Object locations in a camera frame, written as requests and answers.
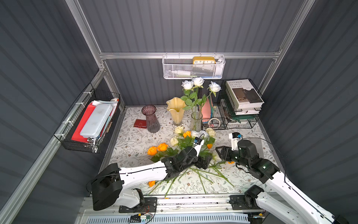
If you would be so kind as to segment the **white rose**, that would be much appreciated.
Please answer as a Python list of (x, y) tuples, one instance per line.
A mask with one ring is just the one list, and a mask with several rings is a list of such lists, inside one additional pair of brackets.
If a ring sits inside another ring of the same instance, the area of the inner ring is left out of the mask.
[(180, 97), (184, 101), (184, 110), (191, 110), (195, 106), (196, 92), (194, 91), (194, 82), (185, 80), (182, 82), (183, 96)]
[(197, 132), (197, 131), (191, 131), (191, 136), (192, 136), (193, 139), (199, 138), (199, 137), (200, 137), (200, 133)]
[(221, 90), (221, 86), (219, 84), (217, 84), (216, 82), (211, 81), (211, 83), (208, 85), (208, 91), (209, 93), (206, 94), (204, 93), (202, 95), (201, 99), (198, 99), (198, 105), (200, 107), (200, 110), (202, 111), (202, 109), (204, 108), (204, 105), (207, 101), (208, 98), (210, 98), (211, 95), (213, 95), (214, 97), (216, 97), (216, 94)]
[(194, 119), (201, 119), (202, 113), (201, 113), (201, 108), (203, 107), (203, 105), (206, 102), (206, 96), (203, 95), (203, 97), (200, 99), (198, 97), (198, 92), (199, 89), (203, 88), (203, 84), (204, 84), (204, 79), (202, 77), (194, 77), (192, 79), (193, 83), (194, 83), (194, 87), (193, 87), (193, 102), (192, 102), (192, 117)]

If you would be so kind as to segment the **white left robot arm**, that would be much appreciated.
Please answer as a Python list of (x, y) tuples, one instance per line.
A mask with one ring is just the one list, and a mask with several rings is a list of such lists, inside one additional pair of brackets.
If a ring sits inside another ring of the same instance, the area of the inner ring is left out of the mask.
[(173, 179), (192, 166), (207, 169), (213, 156), (200, 155), (199, 148), (199, 145), (187, 147), (177, 155), (135, 168), (120, 168), (116, 163), (110, 164), (90, 181), (93, 210), (104, 210), (116, 201), (119, 201), (119, 205), (134, 208), (144, 203), (141, 190), (135, 186)]

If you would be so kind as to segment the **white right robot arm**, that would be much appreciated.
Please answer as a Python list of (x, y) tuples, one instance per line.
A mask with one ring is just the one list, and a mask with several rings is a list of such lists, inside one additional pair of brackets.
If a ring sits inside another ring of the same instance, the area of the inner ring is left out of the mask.
[(222, 160), (233, 161), (238, 168), (246, 167), (253, 177), (286, 201), (281, 203), (254, 185), (245, 192), (247, 207), (257, 206), (286, 224), (348, 223), (343, 216), (333, 215), (310, 199), (273, 162), (261, 158), (251, 141), (234, 138), (231, 147), (221, 146), (215, 150)]

